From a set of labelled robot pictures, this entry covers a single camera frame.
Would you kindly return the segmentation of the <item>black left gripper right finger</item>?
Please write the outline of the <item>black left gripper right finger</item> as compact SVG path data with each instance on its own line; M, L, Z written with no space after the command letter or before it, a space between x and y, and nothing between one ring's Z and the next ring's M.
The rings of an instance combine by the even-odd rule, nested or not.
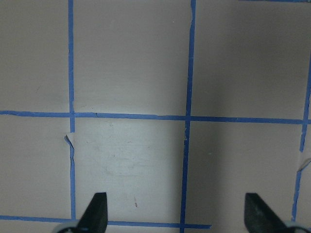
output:
M291 232L257 193L245 194L244 224L249 233Z

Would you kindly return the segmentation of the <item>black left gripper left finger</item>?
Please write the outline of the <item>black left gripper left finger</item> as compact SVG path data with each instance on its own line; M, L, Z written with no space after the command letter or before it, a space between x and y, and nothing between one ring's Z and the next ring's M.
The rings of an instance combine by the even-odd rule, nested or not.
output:
M95 193L80 221L76 233L104 233L108 225L107 194Z

